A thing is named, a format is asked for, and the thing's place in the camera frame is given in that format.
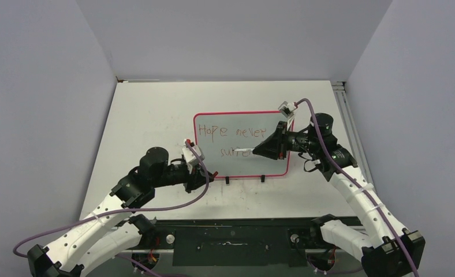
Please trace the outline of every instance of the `red border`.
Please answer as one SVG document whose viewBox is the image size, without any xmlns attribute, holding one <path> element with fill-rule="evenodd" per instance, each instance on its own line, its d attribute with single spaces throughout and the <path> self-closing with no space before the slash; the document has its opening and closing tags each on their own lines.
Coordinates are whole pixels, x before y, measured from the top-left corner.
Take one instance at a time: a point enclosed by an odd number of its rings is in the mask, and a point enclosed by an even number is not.
<svg viewBox="0 0 455 277">
<path fill-rule="evenodd" d="M 195 128 L 195 118 L 199 115 L 217 115 L 217 114 L 275 114 L 279 113 L 279 111 L 225 111 L 219 113 L 198 113 L 193 116 L 193 133 L 195 136 L 195 144 L 197 144 L 197 129 Z M 294 129 L 294 121 L 292 121 L 292 125 L 290 126 L 290 130 Z M 267 177 L 280 177 L 284 176 L 289 172 L 289 163 L 290 163 L 290 152 L 287 155 L 287 168 L 285 172 L 282 174 L 273 174 L 273 175 L 265 175 Z M 254 178 L 254 177 L 261 177 L 261 175 L 238 175 L 238 176 L 229 176 L 229 178 Z M 226 176 L 216 176 L 216 178 L 226 178 Z"/>
</svg>

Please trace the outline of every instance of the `marker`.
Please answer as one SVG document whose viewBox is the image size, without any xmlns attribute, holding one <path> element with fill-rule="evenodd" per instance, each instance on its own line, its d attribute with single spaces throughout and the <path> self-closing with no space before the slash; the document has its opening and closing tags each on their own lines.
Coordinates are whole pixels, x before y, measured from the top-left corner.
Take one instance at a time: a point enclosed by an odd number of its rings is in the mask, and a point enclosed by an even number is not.
<svg viewBox="0 0 455 277">
<path fill-rule="evenodd" d="M 240 149 L 235 149 L 237 152 L 252 152 L 254 148 L 240 148 Z"/>
</svg>

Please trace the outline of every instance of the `white table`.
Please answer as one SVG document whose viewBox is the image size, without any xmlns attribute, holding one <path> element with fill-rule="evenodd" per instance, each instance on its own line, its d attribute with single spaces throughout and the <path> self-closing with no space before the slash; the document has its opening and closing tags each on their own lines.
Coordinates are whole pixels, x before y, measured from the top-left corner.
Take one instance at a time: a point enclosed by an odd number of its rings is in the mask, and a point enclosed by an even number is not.
<svg viewBox="0 0 455 277">
<path fill-rule="evenodd" d="M 350 150 L 329 81 L 257 81 L 199 83 L 119 83 L 89 183 L 81 218 L 100 203 L 120 178 L 139 164 L 146 150 L 161 146 L 170 160 L 180 157 L 183 139 L 193 140 L 193 116 L 199 112 L 276 110 L 284 101 L 308 98 L 316 112 L 334 117 L 333 133 Z M 309 123 L 305 104 L 298 109 L 294 130 Z M 195 198 L 182 185 L 156 190 L 145 207 L 169 207 Z M 355 216 L 322 174 L 303 172 L 293 155 L 281 178 L 215 181 L 197 203 L 167 212 L 144 213 L 158 219 L 296 218 L 325 214 Z"/>
</svg>

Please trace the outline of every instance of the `gray wall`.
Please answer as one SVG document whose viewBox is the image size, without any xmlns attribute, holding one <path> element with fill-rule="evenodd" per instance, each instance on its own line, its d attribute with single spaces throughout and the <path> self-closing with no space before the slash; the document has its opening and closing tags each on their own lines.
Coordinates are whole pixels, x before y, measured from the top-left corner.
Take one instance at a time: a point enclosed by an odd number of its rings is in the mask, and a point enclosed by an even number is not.
<svg viewBox="0 0 455 277">
<path fill-rule="evenodd" d="M 346 85 L 379 195 L 455 276 L 455 1 L 394 0 Z"/>
<path fill-rule="evenodd" d="M 114 87 L 75 1 L 0 1 L 0 276 L 30 275 L 20 239 L 78 218 Z"/>
<path fill-rule="evenodd" d="M 346 80 L 391 0 L 77 0 L 119 78 Z"/>
</svg>

